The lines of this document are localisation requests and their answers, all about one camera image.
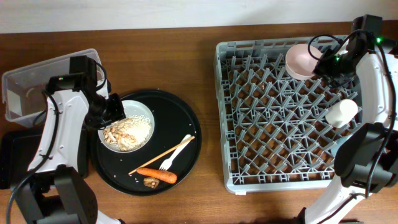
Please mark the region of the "pink shallow bowl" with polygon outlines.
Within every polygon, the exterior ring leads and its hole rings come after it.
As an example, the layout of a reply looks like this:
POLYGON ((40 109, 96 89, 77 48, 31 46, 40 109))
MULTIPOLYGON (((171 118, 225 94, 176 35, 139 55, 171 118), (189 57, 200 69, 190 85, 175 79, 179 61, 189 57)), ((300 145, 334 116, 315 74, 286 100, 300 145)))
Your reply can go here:
POLYGON ((309 54, 308 48, 314 57, 322 56, 317 48, 308 44, 294 45, 285 55, 285 69, 296 80, 308 80, 315 76, 313 70, 318 61, 309 54))

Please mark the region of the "light blue plastic cup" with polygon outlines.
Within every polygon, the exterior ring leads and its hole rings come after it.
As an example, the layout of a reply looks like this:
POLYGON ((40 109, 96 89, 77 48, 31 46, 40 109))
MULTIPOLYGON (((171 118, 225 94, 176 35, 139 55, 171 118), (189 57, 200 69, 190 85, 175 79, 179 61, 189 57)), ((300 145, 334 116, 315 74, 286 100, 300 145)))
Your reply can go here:
POLYGON ((335 145, 330 149, 331 155, 336 157, 339 148, 351 137, 352 135, 343 136, 335 141, 335 145))

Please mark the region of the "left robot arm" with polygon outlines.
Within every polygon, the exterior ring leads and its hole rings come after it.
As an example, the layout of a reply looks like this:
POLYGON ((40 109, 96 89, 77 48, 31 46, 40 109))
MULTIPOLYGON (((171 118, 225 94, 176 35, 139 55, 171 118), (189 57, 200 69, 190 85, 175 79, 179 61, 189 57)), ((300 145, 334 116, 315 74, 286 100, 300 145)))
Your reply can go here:
POLYGON ((27 223, 122 223, 99 211, 95 193, 78 173, 82 127, 102 130, 126 117, 118 94, 98 83, 100 63, 70 58, 69 73, 49 79, 44 130, 27 175, 12 190, 6 210, 17 203, 27 223))

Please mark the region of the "cream white cup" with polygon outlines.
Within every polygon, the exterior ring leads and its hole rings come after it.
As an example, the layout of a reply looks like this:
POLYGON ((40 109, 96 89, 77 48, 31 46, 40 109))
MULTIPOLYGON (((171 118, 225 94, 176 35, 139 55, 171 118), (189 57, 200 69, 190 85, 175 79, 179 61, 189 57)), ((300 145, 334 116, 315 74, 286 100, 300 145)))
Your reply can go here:
POLYGON ((344 99, 328 108, 325 119, 334 128, 348 124, 358 113, 358 106, 353 100, 344 99))

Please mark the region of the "grey dinner plate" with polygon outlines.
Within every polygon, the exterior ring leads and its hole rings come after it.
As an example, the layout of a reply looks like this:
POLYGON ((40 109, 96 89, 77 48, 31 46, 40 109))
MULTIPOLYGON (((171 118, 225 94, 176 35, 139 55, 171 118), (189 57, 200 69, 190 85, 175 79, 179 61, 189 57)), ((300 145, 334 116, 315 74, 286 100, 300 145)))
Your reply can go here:
POLYGON ((152 122, 153 122, 152 127, 155 129, 155 119, 153 117, 151 110, 146 105, 144 105, 143 103, 140 103, 138 101, 134 101, 134 100, 124 100, 124 101, 122 101, 122 103, 123 103, 123 107, 124 107, 124 112, 126 114, 126 118, 133 116, 133 115, 144 115, 152 120, 152 122))

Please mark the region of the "wooden chopstick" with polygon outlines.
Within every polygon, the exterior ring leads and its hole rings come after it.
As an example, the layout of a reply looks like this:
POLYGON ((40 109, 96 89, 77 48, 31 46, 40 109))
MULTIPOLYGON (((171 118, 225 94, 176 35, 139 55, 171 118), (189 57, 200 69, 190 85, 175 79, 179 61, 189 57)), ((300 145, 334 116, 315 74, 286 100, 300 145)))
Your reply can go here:
POLYGON ((188 139, 182 141, 180 144, 178 144, 178 145, 176 145, 176 146, 174 146, 174 147, 168 149, 167 151, 165 151, 165 152, 159 154, 158 156, 152 158, 151 160, 149 160, 149 161, 143 163, 143 164, 140 165, 139 167, 137 167, 137 168, 135 168, 134 170, 130 171, 130 172, 128 173, 128 175, 132 175, 132 174, 135 173, 139 168, 145 167, 145 166, 147 166, 147 165, 153 163, 154 161, 160 159, 161 157, 167 155, 168 153, 173 152, 174 150, 176 150, 178 147, 182 146, 183 144, 189 143, 189 142, 190 142, 191 140, 193 140, 193 139, 195 139, 195 136, 190 136, 188 139))

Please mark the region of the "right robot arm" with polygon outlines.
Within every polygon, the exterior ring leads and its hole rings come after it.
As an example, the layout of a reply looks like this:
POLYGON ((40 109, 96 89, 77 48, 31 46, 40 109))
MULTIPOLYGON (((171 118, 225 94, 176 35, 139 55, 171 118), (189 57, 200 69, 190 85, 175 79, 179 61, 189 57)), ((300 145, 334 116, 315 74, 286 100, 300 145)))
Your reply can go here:
POLYGON ((381 29, 381 17, 357 17, 339 46, 316 59, 312 73, 330 88, 358 79, 362 123, 337 149, 332 181, 296 223, 339 223, 360 201, 397 184, 397 41, 381 29))

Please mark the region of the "white plastic fork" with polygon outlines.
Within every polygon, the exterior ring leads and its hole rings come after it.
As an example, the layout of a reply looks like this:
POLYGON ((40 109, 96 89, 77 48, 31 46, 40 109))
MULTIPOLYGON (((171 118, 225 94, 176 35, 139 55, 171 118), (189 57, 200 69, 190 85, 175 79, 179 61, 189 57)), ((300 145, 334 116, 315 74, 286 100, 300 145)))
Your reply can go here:
POLYGON ((166 159, 165 161, 163 161, 163 163, 160 165, 159 169, 160 170, 168 170, 174 159, 182 152, 182 150, 188 145, 188 142, 182 144, 181 146, 179 146, 178 148, 176 148, 176 150, 174 150, 174 152, 172 153, 172 155, 166 159))

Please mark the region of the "rice and mushroom leftovers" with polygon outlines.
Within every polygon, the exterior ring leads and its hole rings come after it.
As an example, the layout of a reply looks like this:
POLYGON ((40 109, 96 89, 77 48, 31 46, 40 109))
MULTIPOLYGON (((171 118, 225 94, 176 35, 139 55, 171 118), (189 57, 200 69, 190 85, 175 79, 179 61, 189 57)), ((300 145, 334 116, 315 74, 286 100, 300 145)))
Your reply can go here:
POLYGON ((135 151, 149 141, 154 130, 152 125, 150 118, 144 115, 133 115, 99 131, 99 137, 101 142, 112 150, 135 151))

